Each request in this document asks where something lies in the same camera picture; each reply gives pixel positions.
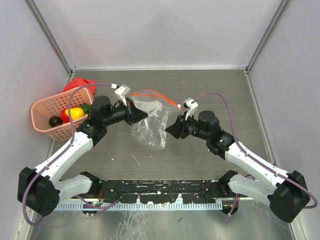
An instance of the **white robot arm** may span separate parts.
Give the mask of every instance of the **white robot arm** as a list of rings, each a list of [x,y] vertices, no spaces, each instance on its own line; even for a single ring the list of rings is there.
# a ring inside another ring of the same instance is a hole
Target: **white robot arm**
[[[23,202],[27,186],[37,174],[40,176],[27,194],[26,205],[42,216],[50,214],[58,203],[76,195],[84,193],[95,195],[101,189],[101,184],[99,178],[88,172],[81,172],[71,179],[63,181],[60,179],[84,153],[92,149],[107,134],[107,126],[120,121],[131,125],[148,117],[147,113],[136,108],[132,100],[126,97],[129,91],[130,88],[125,85],[118,87],[115,94],[119,101],[114,106],[107,96],[97,96],[91,105],[90,118],[79,126],[72,143],[69,140],[34,169],[24,168],[19,174],[18,201]],[[62,152],[64,153],[54,164],[48,165]]]
[[[195,120],[193,114],[198,104],[193,99],[188,98],[184,107],[187,111],[179,115],[176,122],[166,128],[166,132],[176,139],[192,135],[205,140],[210,152],[238,165],[256,179],[249,179],[230,170],[219,179],[221,192],[242,194],[258,200],[268,205],[281,220],[291,223],[310,201],[305,191],[290,183],[293,181],[307,189],[303,175],[297,171],[289,173],[251,152],[221,129],[213,111],[202,111],[198,120]]]

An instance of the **black joint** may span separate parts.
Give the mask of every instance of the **black joint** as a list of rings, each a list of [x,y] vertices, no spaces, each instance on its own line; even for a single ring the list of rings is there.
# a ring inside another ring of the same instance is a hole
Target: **black joint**
[[[218,189],[222,194],[228,195],[228,194],[232,194],[233,192],[231,191],[228,183],[230,182],[230,179],[234,176],[237,175],[238,172],[233,171],[233,170],[229,170],[227,171],[222,177],[220,177],[219,179],[219,185],[218,185]]]
[[[80,172],[80,174],[83,176],[86,176],[87,178],[89,178],[92,181],[91,188],[87,194],[88,195],[96,195],[99,192],[99,190],[101,189],[100,179],[97,176],[95,176],[87,171]]]
[[[25,167],[19,174],[17,199],[22,203],[27,186],[36,176],[36,170]],[[26,206],[45,217],[56,208],[59,203],[59,191],[53,183],[44,176],[39,176],[31,186],[26,197]]]
[[[305,178],[298,171],[290,173],[288,178],[307,189]],[[308,204],[310,196],[286,180],[276,186],[274,193],[268,196],[270,209],[282,221],[291,223]]]

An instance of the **pink basket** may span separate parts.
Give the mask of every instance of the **pink basket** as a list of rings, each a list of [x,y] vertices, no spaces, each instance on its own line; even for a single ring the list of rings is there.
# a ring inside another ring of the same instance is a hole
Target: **pink basket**
[[[67,141],[71,138],[72,130],[70,122],[60,126],[51,127],[49,119],[53,116],[60,116],[60,112],[68,108],[68,101],[76,88],[61,92],[57,95],[44,98],[32,105],[30,110],[32,127],[39,133],[47,134],[57,142]],[[82,104],[93,103],[93,96],[87,88],[82,88],[73,95],[71,107],[75,108]],[[74,127],[77,128],[88,118],[88,115],[74,120]]]

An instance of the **gray floor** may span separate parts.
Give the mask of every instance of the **gray floor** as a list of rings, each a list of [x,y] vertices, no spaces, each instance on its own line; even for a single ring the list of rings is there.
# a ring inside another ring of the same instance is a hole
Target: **gray floor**
[[[241,200],[226,220],[219,210],[108,211],[86,218],[77,211],[54,211],[28,240],[294,240],[290,224],[269,207]]]
[[[216,91],[228,100],[237,136],[249,149],[267,159],[253,103],[242,70],[115,70],[77,71],[75,77],[100,83],[126,84],[132,91],[156,90],[177,103]],[[107,95],[114,103],[113,90],[98,86],[96,96]],[[224,130],[231,132],[229,116],[218,96],[207,96],[199,103],[202,110],[213,110]],[[176,115],[168,123],[176,120]],[[189,136],[176,140],[167,136],[166,148],[153,151],[131,137],[131,127],[124,122],[108,127],[108,134],[95,148],[83,155],[63,176],[64,179],[88,171],[101,179],[211,179],[228,170],[243,173],[236,165],[208,152],[203,140]]]

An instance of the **clear plastic bag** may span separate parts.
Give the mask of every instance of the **clear plastic bag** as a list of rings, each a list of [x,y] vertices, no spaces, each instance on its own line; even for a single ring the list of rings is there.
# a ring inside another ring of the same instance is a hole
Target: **clear plastic bag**
[[[171,114],[179,112],[182,107],[151,89],[131,93],[134,105],[148,113],[148,117],[132,126],[131,135],[141,145],[155,151],[166,146],[166,125]]]

